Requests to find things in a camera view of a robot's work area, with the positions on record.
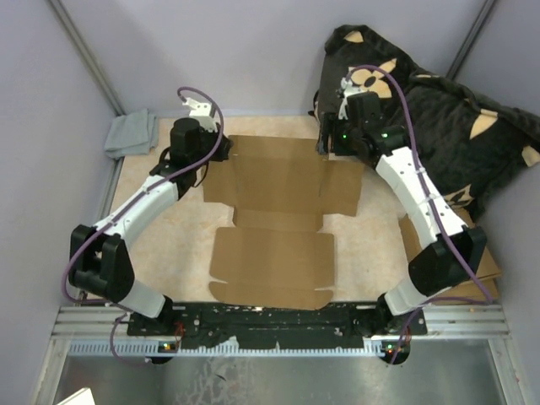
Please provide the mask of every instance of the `white wall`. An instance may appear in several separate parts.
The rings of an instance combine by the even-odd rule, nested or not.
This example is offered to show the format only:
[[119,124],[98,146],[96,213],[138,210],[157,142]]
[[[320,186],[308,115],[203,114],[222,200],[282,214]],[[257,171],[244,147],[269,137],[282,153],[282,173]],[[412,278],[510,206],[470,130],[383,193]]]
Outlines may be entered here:
[[368,24],[444,74],[482,3],[64,0],[128,111],[177,111],[176,88],[191,85],[229,114],[305,113],[341,24]]
[[[540,115],[540,3],[499,2],[458,80],[500,103]],[[540,375],[540,165],[488,206],[482,221],[503,268],[499,286],[529,378]],[[540,401],[540,386],[532,386]]]
[[26,404],[71,230],[103,197],[113,115],[46,2],[2,2],[0,55],[0,403]]

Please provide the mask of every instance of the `cardboard box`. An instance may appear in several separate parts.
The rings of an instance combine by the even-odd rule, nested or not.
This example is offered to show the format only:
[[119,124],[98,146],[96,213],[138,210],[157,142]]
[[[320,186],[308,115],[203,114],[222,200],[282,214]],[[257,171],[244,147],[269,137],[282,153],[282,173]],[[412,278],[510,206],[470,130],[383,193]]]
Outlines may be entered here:
[[334,237],[322,215],[354,216],[364,166],[330,161],[316,140],[231,136],[229,160],[212,162],[204,201],[234,208],[216,232],[209,284],[217,300],[313,310],[332,299]]
[[[469,227],[473,227],[474,223],[471,220],[468,212],[465,209],[456,210],[456,214],[465,222]],[[405,246],[405,253],[407,255],[407,260],[411,262],[419,253],[420,253],[420,242],[414,225],[409,219],[408,216],[403,217],[399,221],[399,227],[402,231],[403,244]],[[483,251],[482,259],[480,259],[480,264],[478,265],[478,270],[476,273],[478,279],[484,283],[486,288],[490,293],[492,293],[494,298],[499,297],[499,292],[497,291],[494,278],[497,278],[501,275],[501,271],[495,260],[491,256],[489,249],[486,247]],[[464,283],[461,283],[446,291],[440,295],[441,297],[467,297],[477,300],[484,300],[482,291],[474,284],[472,280],[467,280]],[[463,302],[456,302],[452,304],[463,304]]]

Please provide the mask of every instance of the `gray floor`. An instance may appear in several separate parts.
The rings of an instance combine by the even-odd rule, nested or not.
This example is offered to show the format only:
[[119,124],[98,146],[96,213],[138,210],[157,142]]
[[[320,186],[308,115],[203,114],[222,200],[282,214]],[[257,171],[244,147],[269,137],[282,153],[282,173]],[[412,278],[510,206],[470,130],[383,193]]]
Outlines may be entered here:
[[174,359],[130,367],[69,358],[57,400],[89,386],[108,404],[502,404],[485,342],[417,342],[409,360]]

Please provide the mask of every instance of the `folded towel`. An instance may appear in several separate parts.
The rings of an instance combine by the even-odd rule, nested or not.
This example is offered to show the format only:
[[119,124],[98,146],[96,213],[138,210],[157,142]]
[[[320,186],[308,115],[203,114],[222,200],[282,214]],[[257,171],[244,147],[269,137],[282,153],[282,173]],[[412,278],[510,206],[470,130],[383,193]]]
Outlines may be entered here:
[[157,145],[157,117],[143,109],[113,120],[105,141],[105,154],[113,159],[129,154],[148,154]]

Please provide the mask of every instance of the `beige tabletop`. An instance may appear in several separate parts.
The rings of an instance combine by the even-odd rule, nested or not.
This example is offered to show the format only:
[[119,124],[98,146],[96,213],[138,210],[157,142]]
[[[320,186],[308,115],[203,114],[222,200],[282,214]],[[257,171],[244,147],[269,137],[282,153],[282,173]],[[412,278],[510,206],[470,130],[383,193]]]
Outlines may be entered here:
[[[113,209],[143,183],[169,146],[174,120],[159,122],[159,146],[146,156],[124,160]],[[309,116],[228,117],[225,134],[317,138],[318,126]],[[325,215],[321,231],[336,238],[336,280],[333,300],[375,300],[407,273],[407,258],[398,226],[403,215],[392,190],[366,170],[356,217]],[[203,189],[192,188],[161,214],[130,250],[137,279],[173,300],[214,301],[208,270],[215,231],[232,224],[232,208],[203,202]]]

